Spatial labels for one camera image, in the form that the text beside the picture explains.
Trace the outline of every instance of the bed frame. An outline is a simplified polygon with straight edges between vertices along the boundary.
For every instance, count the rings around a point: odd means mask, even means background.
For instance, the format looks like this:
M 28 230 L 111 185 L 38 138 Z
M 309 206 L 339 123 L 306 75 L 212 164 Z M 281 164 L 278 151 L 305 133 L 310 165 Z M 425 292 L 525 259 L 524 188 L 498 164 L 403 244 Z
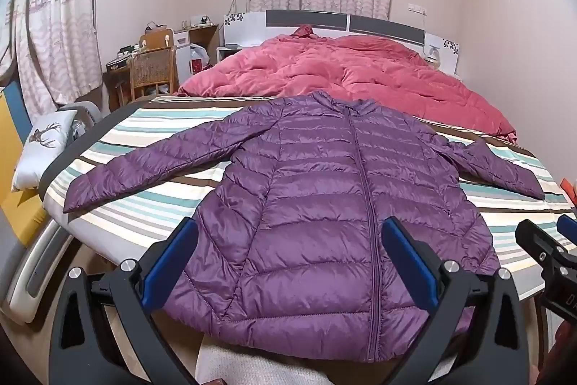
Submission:
M 441 59 L 439 70 L 457 77 L 459 44 L 415 27 L 359 15 L 296 10 L 229 14 L 224 16 L 224 43 L 253 47 L 276 35 L 291 34 L 301 25 L 312 25 L 321 37 L 377 35 L 391 38 L 422 57 L 427 56 L 431 47 L 436 47 Z

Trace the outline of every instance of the metal screw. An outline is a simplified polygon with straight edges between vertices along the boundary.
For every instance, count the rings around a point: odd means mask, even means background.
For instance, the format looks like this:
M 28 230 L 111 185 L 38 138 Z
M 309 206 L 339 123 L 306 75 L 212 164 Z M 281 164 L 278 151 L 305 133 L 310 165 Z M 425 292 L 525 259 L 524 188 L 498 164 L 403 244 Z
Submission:
M 79 277 L 82 274 L 82 270 L 80 268 L 72 268 L 69 272 L 68 275 L 72 278 L 72 279 L 76 279 L 77 277 Z
M 126 272 L 132 271 L 136 266 L 136 261 L 134 260 L 124 260 L 120 263 L 120 269 Z
M 507 280 L 511 278 L 511 272 L 506 268 L 499 269 L 499 277 L 503 280 Z
M 457 272 L 459 270 L 459 263 L 453 260 L 445 261 L 444 266 L 448 272 Z

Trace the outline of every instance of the pillow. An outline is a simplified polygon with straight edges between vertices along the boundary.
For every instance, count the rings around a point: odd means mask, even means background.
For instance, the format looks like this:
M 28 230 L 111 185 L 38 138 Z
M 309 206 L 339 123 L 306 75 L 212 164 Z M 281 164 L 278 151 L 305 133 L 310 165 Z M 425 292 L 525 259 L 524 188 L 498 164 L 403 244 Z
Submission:
M 39 117 L 24 143 L 12 178 L 12 191 L 38 187 L 42 174 L 66 147 L 76 110 L 56 111 Z

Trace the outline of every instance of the purple down jacket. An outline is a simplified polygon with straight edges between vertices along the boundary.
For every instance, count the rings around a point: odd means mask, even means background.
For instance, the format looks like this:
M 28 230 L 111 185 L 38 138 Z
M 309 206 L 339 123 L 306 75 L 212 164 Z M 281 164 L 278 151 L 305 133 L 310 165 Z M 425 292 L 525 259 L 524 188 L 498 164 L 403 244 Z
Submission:
M 230 158 L 199 205 L 198 246 L 165 309 L 221 340 L 298 357 L 382 361 L 426 320 L 380 224 L 399 218 L 443 259 L 492 274 L 492 237 L 458 171 L 544 199 L 483 141 L 449 142 L 410 115 L 324 92 L 244 108 L 79 176 L 65 212 Z M 464 319 L 461 328 L 466 327 Z

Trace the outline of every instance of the deer illustration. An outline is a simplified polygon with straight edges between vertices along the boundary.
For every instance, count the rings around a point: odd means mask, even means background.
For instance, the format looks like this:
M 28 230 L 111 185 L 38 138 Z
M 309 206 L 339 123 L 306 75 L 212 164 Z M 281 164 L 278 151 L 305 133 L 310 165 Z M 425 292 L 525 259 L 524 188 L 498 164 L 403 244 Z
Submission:
M 28 138 L 28 142 L 29 143 L 38 143 L 41 146 L 47 147 L 48 149 L 53 148 L 54 146 L 52 146 L 52 144 L 54 143 L 54 140 L 47 140 L 45 138 L 42 137 L 42 135 L 45 132 L 48 131 L 52 131 L 52 130 L 56 130 L 56 129 L 60 129 L 61 126 L 57 123 L 52 123 L 50 125 L 48 125 L 46 127 L 46 129 L 40 131 L 40 129 L 35 129 L 34 132 L 32 133 L 32 135 L 30 136 L 30 138 Z

